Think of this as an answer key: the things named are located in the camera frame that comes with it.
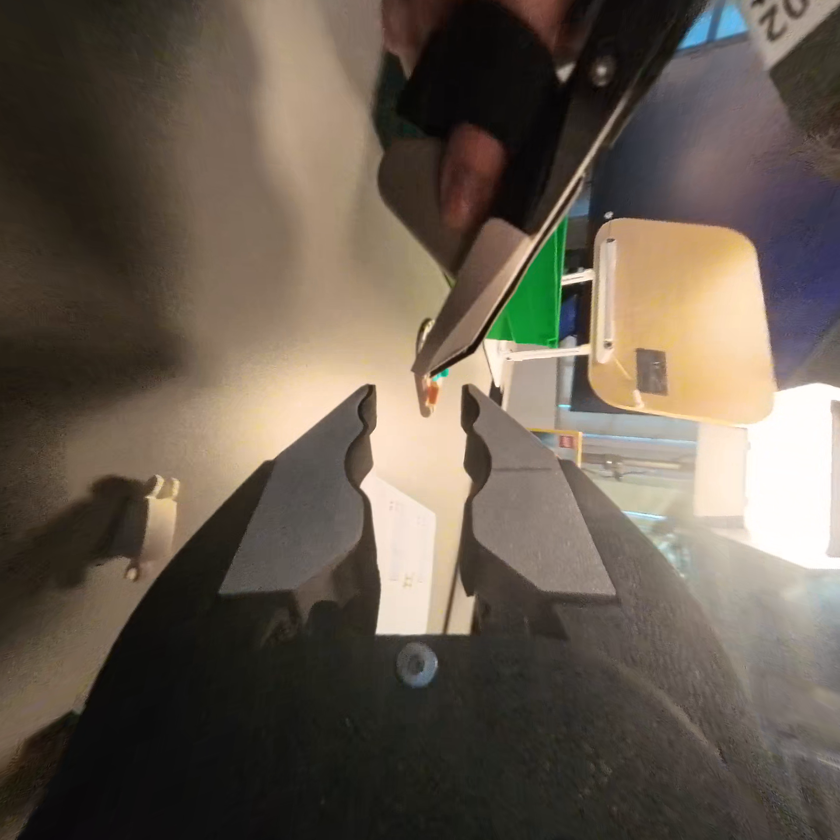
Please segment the green cloth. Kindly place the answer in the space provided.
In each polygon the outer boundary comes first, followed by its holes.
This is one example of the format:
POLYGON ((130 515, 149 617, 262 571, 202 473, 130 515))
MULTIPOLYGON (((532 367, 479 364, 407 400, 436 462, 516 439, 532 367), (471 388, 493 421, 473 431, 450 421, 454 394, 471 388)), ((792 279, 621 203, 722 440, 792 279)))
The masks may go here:
POLYGON ((558 347, 567 233, 568 220, 564 219, 541 247, 492 324, 488 340, 558 347))

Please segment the lego instruction booklet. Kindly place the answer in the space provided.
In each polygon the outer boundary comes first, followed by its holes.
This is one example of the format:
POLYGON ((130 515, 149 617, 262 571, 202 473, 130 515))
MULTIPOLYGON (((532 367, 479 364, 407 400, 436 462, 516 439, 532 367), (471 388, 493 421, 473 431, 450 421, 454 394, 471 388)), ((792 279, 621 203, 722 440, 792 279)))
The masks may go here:
POLYGON ((435 514, 382 478, 361 488, 371 504, 381 595, 377 635, 422 635, 432 597, 435 514))

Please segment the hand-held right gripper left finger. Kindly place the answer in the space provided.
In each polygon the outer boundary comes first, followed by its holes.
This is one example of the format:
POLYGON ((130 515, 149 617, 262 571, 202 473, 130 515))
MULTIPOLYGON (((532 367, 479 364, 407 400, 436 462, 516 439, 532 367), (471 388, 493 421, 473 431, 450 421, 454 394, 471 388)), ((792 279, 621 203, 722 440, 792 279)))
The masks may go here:
POLYGON ((366 384, 273 460, 218 593, 257 636, 297 636, 322 616, 375 635, 382 584, 362 483, 376 419, 366 384))

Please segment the toy set cardboard box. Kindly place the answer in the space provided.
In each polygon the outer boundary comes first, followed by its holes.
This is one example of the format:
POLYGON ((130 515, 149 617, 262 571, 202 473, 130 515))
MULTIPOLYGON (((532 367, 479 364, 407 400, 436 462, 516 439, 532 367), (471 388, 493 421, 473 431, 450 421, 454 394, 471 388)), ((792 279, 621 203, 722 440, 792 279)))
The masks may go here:
POLYGON ((572 429, 530 428, 530 434, 550 449, 557 459, 569 460, 581 467, 583 461, 583 433, 572 429))

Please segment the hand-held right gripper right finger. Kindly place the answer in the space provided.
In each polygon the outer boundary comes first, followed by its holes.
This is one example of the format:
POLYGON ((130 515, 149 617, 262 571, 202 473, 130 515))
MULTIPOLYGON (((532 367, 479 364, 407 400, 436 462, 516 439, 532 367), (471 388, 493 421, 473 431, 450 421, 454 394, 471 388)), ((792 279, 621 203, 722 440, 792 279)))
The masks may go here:
POLYGON ((461 393, 471 486, 459 575, 480 634, 565 636, 559 608, 618 594, 562 461, 474 385, 461 393))

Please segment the wooden back chair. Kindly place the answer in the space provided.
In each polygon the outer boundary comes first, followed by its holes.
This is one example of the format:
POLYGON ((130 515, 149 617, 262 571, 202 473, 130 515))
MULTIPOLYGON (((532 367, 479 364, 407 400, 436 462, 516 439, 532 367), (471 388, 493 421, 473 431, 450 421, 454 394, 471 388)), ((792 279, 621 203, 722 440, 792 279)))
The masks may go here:
POLYGON ((593 257, 587 379, 602 402, 729 426, 771 413, 770 333, 746 235, 614 218, 598 230, 593 257))

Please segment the person's left hand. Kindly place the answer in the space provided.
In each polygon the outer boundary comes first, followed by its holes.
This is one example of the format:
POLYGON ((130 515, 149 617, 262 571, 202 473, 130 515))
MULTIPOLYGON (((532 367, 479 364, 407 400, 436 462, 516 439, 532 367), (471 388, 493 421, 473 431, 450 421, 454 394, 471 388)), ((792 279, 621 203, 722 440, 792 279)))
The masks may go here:
MULTIPOLYGON (((410 78, 433 35, 461 2, 383 1, 381 25, 385 51, 410 78)), ((488 216, 507 164, 503 145, 470 123, 447 137, 439 166, 438 202, 447 228, 466 233, 488 216)))

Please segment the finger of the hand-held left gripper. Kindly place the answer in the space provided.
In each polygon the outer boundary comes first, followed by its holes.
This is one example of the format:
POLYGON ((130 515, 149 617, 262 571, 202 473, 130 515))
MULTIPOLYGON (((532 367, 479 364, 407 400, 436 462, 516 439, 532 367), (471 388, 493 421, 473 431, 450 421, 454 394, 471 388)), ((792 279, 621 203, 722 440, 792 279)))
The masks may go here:
POLYGON ((434 326, 416 352, 416 376, 435 375, 476 351, 532 262, 561 226, 585 181, 581 175, 572 182, 566 197, 535 234, 497 217, 483 224, 434 326))

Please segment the white clip lego piece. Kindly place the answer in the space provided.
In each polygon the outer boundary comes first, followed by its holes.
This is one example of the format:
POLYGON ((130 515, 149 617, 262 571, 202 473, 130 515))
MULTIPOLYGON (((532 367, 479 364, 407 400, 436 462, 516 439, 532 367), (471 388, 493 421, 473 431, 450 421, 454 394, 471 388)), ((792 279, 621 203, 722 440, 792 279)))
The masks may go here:
POLYGON ((181 482, 155 474, 123 520, 125 579, 136 583, 156 575, 172 558, 181 482))

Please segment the bright white lamp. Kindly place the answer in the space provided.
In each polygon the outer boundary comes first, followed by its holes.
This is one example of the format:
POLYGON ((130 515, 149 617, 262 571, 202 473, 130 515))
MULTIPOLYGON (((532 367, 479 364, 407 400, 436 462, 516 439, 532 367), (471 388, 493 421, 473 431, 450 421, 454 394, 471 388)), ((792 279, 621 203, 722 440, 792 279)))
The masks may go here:
POLYGON ((839 389, 778 392, 748 429, 744 525, 761 551, 809 570, 839 568, 839 389))

